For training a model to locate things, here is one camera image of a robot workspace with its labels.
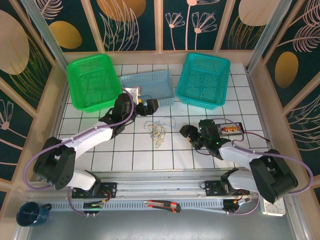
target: blue mug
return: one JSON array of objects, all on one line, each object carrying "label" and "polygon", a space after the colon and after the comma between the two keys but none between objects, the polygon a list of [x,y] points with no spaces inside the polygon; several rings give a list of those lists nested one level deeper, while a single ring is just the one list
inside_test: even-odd
[{"label": "blue mug", "polygon": [[40,206],[34,201],[27,202],[16,214],[16,222],[22,227],[38,226],[47,220],[52,205],[50,203]]}]

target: basket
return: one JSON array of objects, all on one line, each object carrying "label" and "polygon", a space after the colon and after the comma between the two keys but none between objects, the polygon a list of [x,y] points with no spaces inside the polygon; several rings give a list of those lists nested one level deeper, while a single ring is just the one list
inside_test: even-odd
[{"label": "basket", "polygon": [[181,102],[205,109],[225,104],[230,61],[205,54],[190,53],[183,66],[176,95]]},{"label": "basket", "polygon": [[73,106],[92,113],[112,107],[121,94],[121,84],[111,59],[96,54],[71,62],[66,67]]},{"label": "basket", "polygon": [[157,99],[159,107],[174,104],[175,92],[171,84],[171,75],[168,70],[153,71],[120,77],[125,88],[141,87],[141,100]]}]

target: blue basket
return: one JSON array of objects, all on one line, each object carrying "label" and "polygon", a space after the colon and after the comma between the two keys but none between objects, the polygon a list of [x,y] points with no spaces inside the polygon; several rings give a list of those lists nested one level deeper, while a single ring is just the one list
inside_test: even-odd
[{"label": "blue basket", "polygon": [[125,88],[141,87],[141,100],[158,99],[159,107],[174,104],[175,92],[171,84],[168,70],[153,71],[120,77]]},{"label": "blue basket", "polygon": [[176,95],[184,104],[215,109],[225,104],[230,61],[205,54],[190,53],[183,66]]}]

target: small red component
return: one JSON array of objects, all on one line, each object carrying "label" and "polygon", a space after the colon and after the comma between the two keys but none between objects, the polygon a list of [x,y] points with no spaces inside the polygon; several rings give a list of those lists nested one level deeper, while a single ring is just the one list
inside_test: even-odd
[{"label": "small red component", "polygon": [[236,131],[240,131],[240,127],[239,126],[225,126],[225,127],[221,128],[221,130],[224,132],[236,132]]}]

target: white grid floor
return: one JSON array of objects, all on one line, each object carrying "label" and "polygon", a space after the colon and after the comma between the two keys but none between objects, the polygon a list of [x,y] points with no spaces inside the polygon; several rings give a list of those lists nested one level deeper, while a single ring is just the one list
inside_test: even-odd
[{"label": "white grid floor", "polygon": [[[118,76],[169,69],[172,86],[176,88],[183,65],[147,64],[115,65],[114,67]],[[198,128],[198,123],[202,119],[226,118],[234,122],[241,122],[246,131],[264,135],[244,66],[231,64],[230,72],[223,107],[209,110],[185,105],[176,97],[174,105],[160,107],[153,116],[137,117],[135,122],[128,125],[115,139],[103,142],[85,152],[75,162],[76,169],[107,172],[234,168],[233,162],[221,161],[215,157],[197,153],[187,139],[179,133],[183,125],[190,124]],[[69,97],[61,121],[59,138],[70,137],[93,126],[107,111],[108,109],[93,113],[79,111],[73,107]],[[144,128],[146,121],[160,121],[161,124],[175,126],[175,128],[165,126],[167,133],[164,143],[159,148],[155,148],[149,131]],[[231,140],[240,139],[241,136],[230,136],[229,138]],[[268,150],[266,141],[254,135],[247,135],[242,145],[259,151]]]}]

